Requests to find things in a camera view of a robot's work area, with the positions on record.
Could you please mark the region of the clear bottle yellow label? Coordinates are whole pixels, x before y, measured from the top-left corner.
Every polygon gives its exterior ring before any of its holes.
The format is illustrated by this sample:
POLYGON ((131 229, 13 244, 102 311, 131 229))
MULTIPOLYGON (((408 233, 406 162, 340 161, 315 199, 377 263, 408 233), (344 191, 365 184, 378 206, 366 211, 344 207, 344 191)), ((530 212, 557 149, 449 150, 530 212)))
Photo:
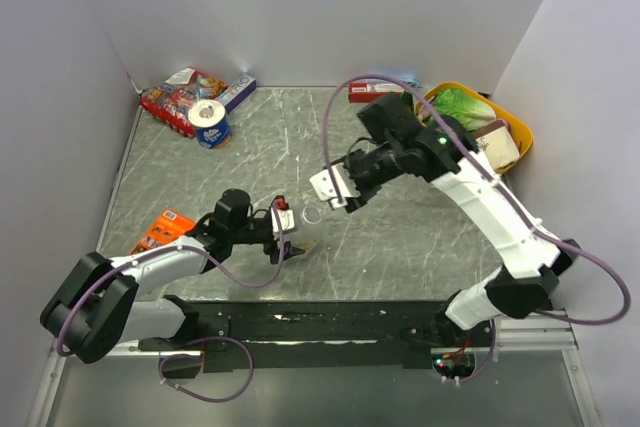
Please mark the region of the clear bottle yellow label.
POLYGON ((292 244, 305 253, 313 250, 324 235, 323 213, 319 207, 307 204, 296 210, 297 230, 291 235, 292 244))

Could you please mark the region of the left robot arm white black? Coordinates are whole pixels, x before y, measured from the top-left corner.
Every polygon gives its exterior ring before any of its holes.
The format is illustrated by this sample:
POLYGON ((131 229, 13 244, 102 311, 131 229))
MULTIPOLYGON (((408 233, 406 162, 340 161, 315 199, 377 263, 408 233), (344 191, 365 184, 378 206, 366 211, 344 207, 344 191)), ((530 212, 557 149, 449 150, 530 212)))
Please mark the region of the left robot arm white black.
POLYGON ((287 238, 298 227, 299 216, 283 196, 257 217, 247 192, 228 189, 211 212, 167 244, 124 257, 84 255, 43 309, 40 323, 55 337, 60 356, 86 364, 132 340, 161 338, 185 349, 201 331, 197 310, 175 296, 156 302, 141 296, 181 278, 226 273, 223 263, 237 245, 261 246, 280 269, 304 252, 287 238))

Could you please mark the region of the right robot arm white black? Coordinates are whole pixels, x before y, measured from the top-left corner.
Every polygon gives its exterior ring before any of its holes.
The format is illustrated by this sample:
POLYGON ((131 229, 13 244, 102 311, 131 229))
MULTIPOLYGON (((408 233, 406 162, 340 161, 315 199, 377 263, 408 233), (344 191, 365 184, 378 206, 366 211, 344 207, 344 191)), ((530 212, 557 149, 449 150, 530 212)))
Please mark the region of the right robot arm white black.
POLYGON ((505 315, 523 319, 544 308, 575 254, 540 239, 500 193, 495 174, 475 139, 456 119, 422 124, 410 102, 385 94, 357 113, 374 150, 345 155, 342 166, 351 184, 346 210, 363 207, 385 183, 405 174, 424 179, 452 200, 497 251, 501 266, 484 280, 454 293, 437 320, 437 333, 456 346, 478 324, 505 315))

